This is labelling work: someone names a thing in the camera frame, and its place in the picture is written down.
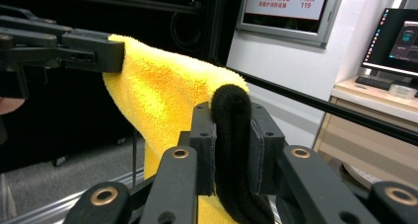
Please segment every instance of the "screw hole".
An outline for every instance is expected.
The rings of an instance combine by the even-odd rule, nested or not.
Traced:
[[[183,150],[183,149],[177,149],[175,151],[173,151],[173,157],[175,158],[185,158],[188,156],[188,151],[187,150]]]
[[[311,155],[307,150],[302,149],[302,148],[292,149],[291,152],[295,157],[299,157],[299,158],[309,158]]]
[[[86,55],[85,54],[76,54],[78,61],[86,61]]]
[[[110,191],[104,191],[104,192],[99,193],[99,195],[98,195],[98,199],[100,199],[100,200],[106,200],[110,197],[111,197],[111,192]]]
[[[418,205],[418,198],[407,190],[399,187],[387,187],[384,192],[392,200],[397,201],[403,205],[415,206]]]

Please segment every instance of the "robotic arm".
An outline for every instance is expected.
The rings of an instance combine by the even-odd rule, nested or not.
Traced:
[[[29,96],[26,66],[121,70],[124,45],[107,40],[109,34],[59,26],[8,6],[0,10],[26,16],[0,16],[0,97]],[[392,182],[370,192],[348,187],[312,149],[288,146],[262,106],[253,104],[252,111],[248,181],[252,193],[276,196],[283,223],[416,223],[417,190]],[[212,129],[207,104],[198,105],[191,130],[166,151],[154,177],[132,189],[118,183],[90,188],[64,223],[196,223],[197,195],[214,194]]]
[[[0,98],[29,96],[29,75],[25,74],[24,65],[41,70],[64,66],[120,72],[124,44],[107,40],[109,34],[60,26],[34,18],[28,10],[0,5],[0,13],[2,10],[25,13],[32,18],[0,16]]]
[[[207,103],[193,111],[191,130],[168,149],[157,174],[128,189],[101,183],[88,189],[64,224],[197,223],[197,195],[213,195],[216,129]],[[416,223],[418,191],[381,182],[366,192],[345,185],[307,147],[289,146],[267,110],[252,104],[248,180],[254,194],[276,196],[281,222]]]

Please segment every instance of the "white wall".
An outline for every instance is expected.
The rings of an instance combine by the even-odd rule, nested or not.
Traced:
[[[235,32],[227,65],[322,100],[336,82],[355,76],[375,24],[394,0],[342,0],[326,49]],[[323,112],[254,85],[251,99],[264,105],[289,144],[312,147]]]
[[[417,0],[408,0],[406,2],[406,9],[418,9],[418,1]]]

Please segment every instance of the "microfiber towel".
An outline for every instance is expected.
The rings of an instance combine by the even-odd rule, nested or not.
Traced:
[[[250,101],[245,80],[133,37],[108,39],[123,41],[125,55],[122,71],[104,73],[104,84],[145,139],[145,178],[156,174],[163,153],[190,130],[193,108],[207,102],[217,124],[216,195],[199,196],[198,223],[274,223],[268,200],[251,194],[246,180]]]

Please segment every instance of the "desk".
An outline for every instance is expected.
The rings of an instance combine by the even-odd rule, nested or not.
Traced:
[[[340,107],[418,132],[418,99],[396,98],[388,91],[338,83],[330,101]],[[327,113],[313,146],[325,161],[336,158],[383,181],[418,189],[418,147]]]

